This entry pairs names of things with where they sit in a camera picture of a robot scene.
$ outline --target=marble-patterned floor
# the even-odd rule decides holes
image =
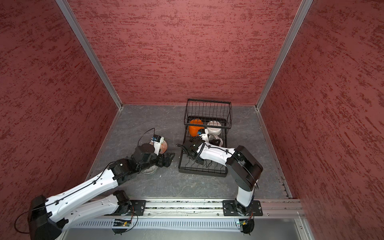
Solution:
[[[101,172],[111,161],[131,156],[140,136],[155,127],[156,134],[165,137],[167,151],[176,153],[171,166],[159,168],[152,175],[139,174],[118,189],[125,190],[128,196],[135,198],[235,198],[237,184],[230,174],[227,177],[211,177],[179,172],[180,148],[176,144],[182,143],[184,138],[184,110],[185,106],[125,105],[101,157],[91,169],[90,176]],[[258,182],[259,189],[255,190],[255,198],[286,198],[254,107],[233,106],[232,112],[228,147],[245,146],[264,168]],[[151,137],[152,133],[148,133],[141,143],[149,142]]]

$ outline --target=white vent grille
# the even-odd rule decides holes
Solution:
[[[73,228],[131,228],[135,223],[136,219],[132,222],[129,227],[112,227],[114,219],[102,219],[94,218],[89,221],[80,223]],[[178,230],[221,230],[221,231],[238,231],[240,226],[237,223],[238,219],[145,219],[140,218],[135,228],[148,229],[178,229]]]

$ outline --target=orange bowl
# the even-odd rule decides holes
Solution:
[[[200,119],[193,119],[192,121],[190,121],[189,123],[192,123],[192,124],[203,124],[203,121],[201,121]],[[189,131],[189,134],[192,136],[192,137],[196,137],[197,136],[197,132],[204,128],[203,126],[188,126],[188,131]]]

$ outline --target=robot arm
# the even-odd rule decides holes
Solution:
[[[253,199],[254,186],[260,178],[263,167],[243,146],[224,148],[209,143],[208,134],[199,132],[197,137],[183,145],[178,144],[191,160],[204,164],[204,160],[225,165],[237,183],[236,196],[237,212],[248,216],[251,213],[250,204]]]
[[[136,147],[130,158],[109,164],[94,178],[58,195],[34,198],[28,215],[31,239],[54,240],[62,231],[87,219],[106,214],[129,213],[131,202],[124,191],[115,191],[103,199],[88,201],[135,178],[142,170],[154,165],[169,167],[175,154],[159,154],[162,141],[163,137],[154,135],[152,145],[145,143]]]

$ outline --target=black wire basket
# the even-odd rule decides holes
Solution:
[[[191,123],[192,120],[199,119],[202,124]],[[219,122],[221,126],[213,125],[211,121]],[[232,126],[232,105],[231,102],[188,99],[184,115],[185,133],[184,140],[189,140],[192,136],[189,133],[188,126],[214,127],[221,128],[219,137],[223,140],[223,147],[227,147],[227,134]],[[225,177],[228,174],[226,166],[211,160],[205,160],[204,164],[198,164],[187,158],[184,151],[181,150],[179,161],[179,172],[188,174],[207,175],[214,177]]]

